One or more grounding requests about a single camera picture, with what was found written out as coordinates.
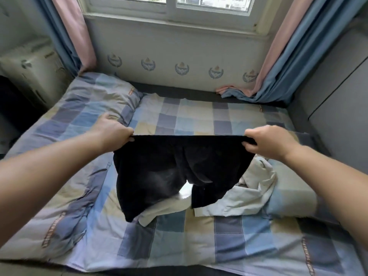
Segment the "forearm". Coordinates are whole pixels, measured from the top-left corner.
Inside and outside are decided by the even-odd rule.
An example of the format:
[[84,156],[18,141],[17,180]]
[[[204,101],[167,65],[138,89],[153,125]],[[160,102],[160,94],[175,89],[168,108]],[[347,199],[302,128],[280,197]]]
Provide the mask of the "forearm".
[[283,161],[323,197],[341,224],[368,248],[368,176],[300,146]]
[[0,247],[99,156],[96,140],[86,133],[0,162]]

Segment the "window sill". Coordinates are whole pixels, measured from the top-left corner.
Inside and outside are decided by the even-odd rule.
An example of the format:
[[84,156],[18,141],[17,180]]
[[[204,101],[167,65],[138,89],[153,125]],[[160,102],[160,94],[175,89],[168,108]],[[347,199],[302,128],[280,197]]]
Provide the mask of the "window sill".
[[268,35],[264,36],[264,35],[257,34],[256,32],[216,28],[216,27],[202,26],[202,25],[189,24],[189,23],[171,22],[171,21],[165,21],[165,20],[114,15],[114,14],[107,14],[107,13],[95,13],[95,12],[88,12],[88,13],[84,13],[83,15],[87,19],[111,19],[111,20],[117,20],[117,21],[141,23],[141,24],[154,25],[154,26],[165,26],[168,28],[172,27],[175,29],[188,30],[192,32],[195,32],[195,31],[206,32],[206,33],[218,34],[218,35],[252,38],[252,39],[257,39],[257,40],[268,40],[269,39]]

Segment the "pink curtain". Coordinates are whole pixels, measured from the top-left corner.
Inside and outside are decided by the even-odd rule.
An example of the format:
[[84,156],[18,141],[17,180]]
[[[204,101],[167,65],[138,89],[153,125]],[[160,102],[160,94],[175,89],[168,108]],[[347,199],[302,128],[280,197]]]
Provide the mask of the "pink curtain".
[[224,85],[221,88],[216,89],[218,94],[223,94],[226,89],[234,88],[241,90],[247,97],[253,96],[257,93],[266,78],[266,75],[269,73],[270,69],[273,67],[281,52],[284,50],[285,46],[288,44],[292,34],[295,29],[298,27],[301,19],[309,8],[310,4],[313,0],[294,0],[288,13],[285,16],[284,21],[282,22],[274,41],[271,44],[270,50],[264,60],[262,68],[260,69],[260,73],[256,79],[256,83],[253,89],[247,89],[242,87],[237,87],[233,84]]
[[82,67],[79,74],[95,68],[97,60],[77,0],[52,0],[80,58]]

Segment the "window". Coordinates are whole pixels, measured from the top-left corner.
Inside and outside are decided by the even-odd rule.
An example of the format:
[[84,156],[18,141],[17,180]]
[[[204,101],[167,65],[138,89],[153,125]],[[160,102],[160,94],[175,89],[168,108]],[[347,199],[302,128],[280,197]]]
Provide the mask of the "window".
[[79,0],[85,14],[110,14],[267,34],[282,0]]

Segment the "hand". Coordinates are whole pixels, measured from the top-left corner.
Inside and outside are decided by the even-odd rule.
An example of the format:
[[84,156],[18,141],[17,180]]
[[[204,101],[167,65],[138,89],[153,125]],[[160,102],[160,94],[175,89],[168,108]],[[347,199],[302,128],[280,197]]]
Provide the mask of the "hand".
[[248,152],[259,154],[283,162],[286,155],[300,144],[287,130],[279,126],[266,125],[255,129],[247,129],[244,133],[253,138],[257,145],[242,142]]
[[101,149],[101,154],[115,151],[121,148],[128,141],[134,141],[130,136],[134,130],[130,127],[125,127],[116,120],[109,119],[109,114],[102,114],[86,133],[93,135],[96,144]]

